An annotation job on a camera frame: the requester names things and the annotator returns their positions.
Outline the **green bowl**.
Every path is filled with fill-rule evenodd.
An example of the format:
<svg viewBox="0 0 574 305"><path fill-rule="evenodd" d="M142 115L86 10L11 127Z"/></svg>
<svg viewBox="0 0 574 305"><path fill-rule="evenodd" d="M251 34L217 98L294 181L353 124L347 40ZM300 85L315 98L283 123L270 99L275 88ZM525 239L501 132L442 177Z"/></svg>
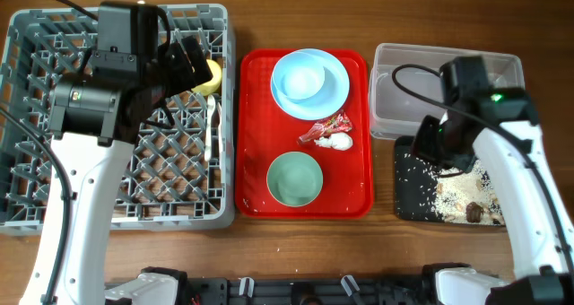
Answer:
<svg viewBox="0 0 574 305"><path fill-rule="evenodd" d="M319 196L324 176L318 162L304 152L286 152L275 158L266 173L266 185L281 205L299 208Z"/></svg>

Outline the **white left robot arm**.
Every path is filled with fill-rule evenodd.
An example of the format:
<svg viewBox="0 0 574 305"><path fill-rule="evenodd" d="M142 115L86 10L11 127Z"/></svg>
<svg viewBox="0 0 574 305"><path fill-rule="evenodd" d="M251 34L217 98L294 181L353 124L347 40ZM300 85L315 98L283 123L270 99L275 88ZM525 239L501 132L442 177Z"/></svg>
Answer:
<svg viewBox="0 0 574 305"><path fill-rule="evenodd" d="M52 174L24 304L102 304L104 263L117 193L141 125L168 99L212 78L191 37L171 39L152 4L105 2L97 45L52 94L43 144Z"/></svg>

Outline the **white plastic spoon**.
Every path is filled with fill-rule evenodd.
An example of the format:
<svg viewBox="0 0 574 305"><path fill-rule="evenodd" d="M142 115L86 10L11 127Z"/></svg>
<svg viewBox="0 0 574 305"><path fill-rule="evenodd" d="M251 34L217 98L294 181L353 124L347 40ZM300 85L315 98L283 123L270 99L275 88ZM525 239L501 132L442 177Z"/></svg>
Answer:
<svg viewBox="0 0 574 305"><path fill-rule="evenodd" d="M205 151L204 160L209 162L213 154L212 145L212 121L213 114L216 109L216 99L212 94L207 97L207 120L206 120L206 132L205 132Z"/></svg>

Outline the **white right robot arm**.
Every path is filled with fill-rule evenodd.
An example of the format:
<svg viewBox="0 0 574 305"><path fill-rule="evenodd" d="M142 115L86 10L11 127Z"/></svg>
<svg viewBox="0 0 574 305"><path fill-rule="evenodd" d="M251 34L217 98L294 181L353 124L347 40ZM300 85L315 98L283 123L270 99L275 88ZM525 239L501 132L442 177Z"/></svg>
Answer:
<svg viewBox="0 0 574 305"><path fill-rule="evenodd" d="M413 154L440 166L485 168L509 234L515 281L470 267L433 273L441 304L571 304L573 224L544 155L534 105L522 88L494 88L481 57L457 57L434 73L443 118L427 116Z"/></svg>

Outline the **white plastic fork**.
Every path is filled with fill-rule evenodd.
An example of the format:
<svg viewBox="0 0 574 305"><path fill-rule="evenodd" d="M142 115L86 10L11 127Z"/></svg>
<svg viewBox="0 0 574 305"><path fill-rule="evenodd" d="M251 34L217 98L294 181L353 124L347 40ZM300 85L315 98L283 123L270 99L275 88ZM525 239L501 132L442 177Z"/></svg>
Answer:
<svg viewBox="0 0 574 305"><path fill-rule="evenodd" d="M220 171L220 182L223 183L223 174L224 174L224 170L223 170L224 151L223 151L223 148L224 148L224 142L223 142L222 125L223 125L224 118L222 115L222 104L220 102L217 102L216 109L217 109L217 113L218 113L218 117L219 117L219 124L217 126L218 163L219 163L219 171Z"/></svg>

